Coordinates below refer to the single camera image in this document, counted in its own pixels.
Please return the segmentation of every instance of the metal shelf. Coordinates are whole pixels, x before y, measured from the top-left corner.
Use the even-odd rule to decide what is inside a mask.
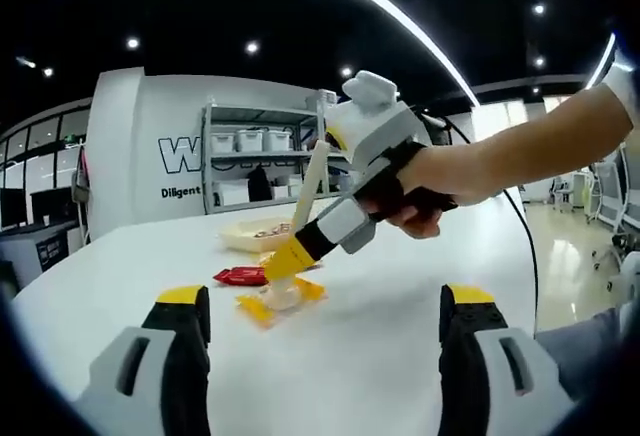
[[[308,109],[211,105],[211,124],[315,126],[317,117]]]
[[[233,206],[214,206],[213,180],[216,162],[234,164],[241,161],[292,161],[297,169],[297,174],[302,174],[305,160],[311,157],[311,152],[302,151],[302,128],[315,128],[316,134],[324,134],[324,114],[329,107],[327,97],[329,92],[318,90],[311,96],[317,97],[316,110],[280,108],[280,107],[251,107],[234,105],[217,105],[210,101],[204,107],[200,126],[200,175],[202,182],[202,200],[205,214],[221,213],[225,211],[237,211],[240,209],[260,208],[277,204],[295,202],[295,198],[283,198],[278,200],[248,203]],[[282,152],[256,152],[256,153],[228,153],[213,154],[211,152],[210,134],[213,125],[234,125],[246,127],[284,126],[293,129],[291,139],[294,151]],[[330,159],[336,161],[344,158],[340,154],[330,155]],[[322,179],[322,187],[329,188],[329,175],[325,171]],[[335,194],[318,195],[318,197],[333,197]]]
[[[246,160],[278,160],[311,158],[311,151],[257,151],[255,153],[219,153],[211,155],[211,162],[246,161]],[[344,159],[338,153],[329,154],[330,159]]]
[[[337,198],[344,193],[334,192],[329,194],[317,194],[317,199]],[[227,213],[229,211],[241,211],[243,209],[266,208],[268,206],[280,206],[282,204],[297,203],[298,198],[269,199],[268,201],[255,201],[253,203],[230,204],[228,206],[215,206],[208,214]]]

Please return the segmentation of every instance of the forearm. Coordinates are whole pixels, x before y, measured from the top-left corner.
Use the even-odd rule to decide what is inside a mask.
[[[476,143],[480,192],[585,167],[613,152],[631,129],[624,106],[607,86],[578,93],[544,118]]]

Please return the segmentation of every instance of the desk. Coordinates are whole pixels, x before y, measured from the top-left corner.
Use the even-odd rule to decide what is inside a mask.
[[[514,198],[519,198],[512,190]],[[326,205],[329,200],[319,201]],[[13,308],[43,370],[68,399],[89,364],[125,326],[139,326],[165,289],[206,284],[211,298],[212,434],[425,435],[441,413],[440,287],[491,292],[511,326],[534,330],[526,234],[503,195],[442,218],[442,234],[414,241],[387,224],[354,256],[336,249],[306,277],[329,298],[263,332],[235,311],[246,289],[212,287],[248,257],[223,249],[238,220],[291,216],[294,206],[118,229],[54,266]]]
[[[77,221],[30,224],[0,233],[0,259],[10,261],[22,289],[43,271],[66,258],[71,252],[70,235],[79,233]]]

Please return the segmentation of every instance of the hand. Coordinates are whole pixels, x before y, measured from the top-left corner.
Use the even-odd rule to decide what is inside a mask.
[[[496,191],[486,184],[482,169],[475,145],[435,146],[420,150],[398,173],[398,179],[405,194],[424,186],[451,195],[459,205],[470,205],[483,201]],[[371,204],[366,207],[368,211],[377,211]],[[442,211],[436,210],[425,220],[416,208],[407,206],[388,221],[412,238],[425,239],[440,234],[438,223],[441,217]]]

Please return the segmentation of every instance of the floor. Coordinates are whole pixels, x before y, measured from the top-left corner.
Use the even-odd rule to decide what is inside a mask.
[[[584,212],[560,213],[551,205],[529,204],[527,220],[538,259],[538,330],[582,321],[616,304],[606,289],[617,274],[613,258],[593,269],[593,250],[605,248],[611,233],[599,222],[587,225]]]

